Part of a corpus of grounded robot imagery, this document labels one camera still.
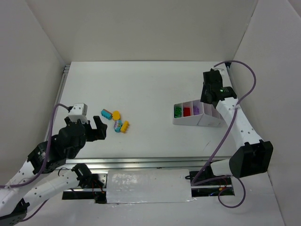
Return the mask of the lilac rectangular lego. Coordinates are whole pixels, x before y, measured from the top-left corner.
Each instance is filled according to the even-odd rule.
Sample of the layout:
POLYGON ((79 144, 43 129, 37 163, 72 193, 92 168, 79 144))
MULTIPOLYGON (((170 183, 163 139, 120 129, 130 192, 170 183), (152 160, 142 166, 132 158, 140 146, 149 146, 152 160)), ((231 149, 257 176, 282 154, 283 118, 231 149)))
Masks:
POLYGON ((200 115, 201 114, 201 108, 199 106, 194 105, 193 106, 193 115, 200 115))

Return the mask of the red rectangular lego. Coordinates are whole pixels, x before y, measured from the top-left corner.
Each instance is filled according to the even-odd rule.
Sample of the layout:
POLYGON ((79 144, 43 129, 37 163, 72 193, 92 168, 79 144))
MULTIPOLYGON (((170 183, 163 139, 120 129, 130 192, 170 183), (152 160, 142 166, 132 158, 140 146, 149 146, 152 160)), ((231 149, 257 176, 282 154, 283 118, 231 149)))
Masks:
POLYGON ((190 108, 189 108, 189 107, 184 107, 184 108, 183 108, 183 116, 184 116, 184 117, 189 117, 189 116, 191 116, 191 111, 190 111, 190 108))

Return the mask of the small green square lego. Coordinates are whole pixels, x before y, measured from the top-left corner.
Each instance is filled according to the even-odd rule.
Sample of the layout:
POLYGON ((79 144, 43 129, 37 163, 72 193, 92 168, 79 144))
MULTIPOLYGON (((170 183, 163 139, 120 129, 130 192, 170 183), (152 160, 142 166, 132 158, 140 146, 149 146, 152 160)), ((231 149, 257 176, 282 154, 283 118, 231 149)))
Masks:
POLYGON ((174 107, 174 118, 181 118, 182 117, 182 107, 175 106, 174 107))

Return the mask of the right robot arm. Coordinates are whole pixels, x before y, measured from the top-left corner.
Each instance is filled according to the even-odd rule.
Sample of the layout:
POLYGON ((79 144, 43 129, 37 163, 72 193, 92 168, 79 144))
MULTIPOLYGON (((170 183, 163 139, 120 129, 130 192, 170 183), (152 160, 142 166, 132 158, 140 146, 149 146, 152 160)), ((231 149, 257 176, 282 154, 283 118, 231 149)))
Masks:
POLYGON ((232 87, 225 87, 218 70, 203 73, 201 101, 210 104, 228 126, 225 135, 232 135, 236 151, 228 160, 210 163, 214 176, 244 178, 268 170, 273 153, 270 141, 264 141, 245 116, 232 87))

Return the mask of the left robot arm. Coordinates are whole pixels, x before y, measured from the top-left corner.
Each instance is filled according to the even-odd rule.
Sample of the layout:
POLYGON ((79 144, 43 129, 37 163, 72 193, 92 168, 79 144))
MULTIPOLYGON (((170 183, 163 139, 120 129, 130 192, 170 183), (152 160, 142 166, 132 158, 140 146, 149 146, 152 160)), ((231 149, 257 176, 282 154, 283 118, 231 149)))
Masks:
POLYGON ((90 122, 65 118, 66 126, 48 141, 42 142, 28 155, 22 168, 0 187, 0 224, 14 226, 28 220, 27 213, 37 205, 43 206, 58 193, 76 187, 103 187, 88 166, 78 163, 59 177, 40 186, 36 184, 62 167, 67 159, 74 159, 86 142, 104 140, 107 125, 99 116, 93 117, 96 128, 90 122))

